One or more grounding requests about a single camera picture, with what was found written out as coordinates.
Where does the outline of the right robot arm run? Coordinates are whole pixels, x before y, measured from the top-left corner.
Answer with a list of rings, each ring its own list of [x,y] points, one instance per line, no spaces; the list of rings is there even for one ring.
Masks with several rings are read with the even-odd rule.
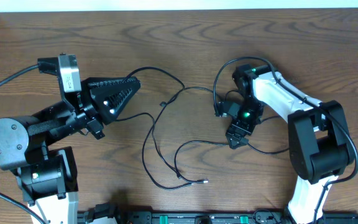
[[[350,137],[342,105],[310,97],[286,81],[271,63],[235,69],[232,79],[243,101],[214,101],[218,117],[229,116],[226,138],[231,149],[246,145],[269,106],[287,124],[290,162],[297,174],[284,218],[292,223],[325,219],[323,205],[334,184],[358,171],[358,152]]]

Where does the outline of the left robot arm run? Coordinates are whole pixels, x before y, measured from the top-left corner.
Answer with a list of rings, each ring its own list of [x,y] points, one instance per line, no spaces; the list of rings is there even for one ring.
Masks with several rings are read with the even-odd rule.
[[[77,168],[70,146],[49,146],[87,130],[96,139],[140,89],[132,78],[58,78],[61,101],[30,116],[0,118],[0,168],[16,177],[34,223],[76,223]]]

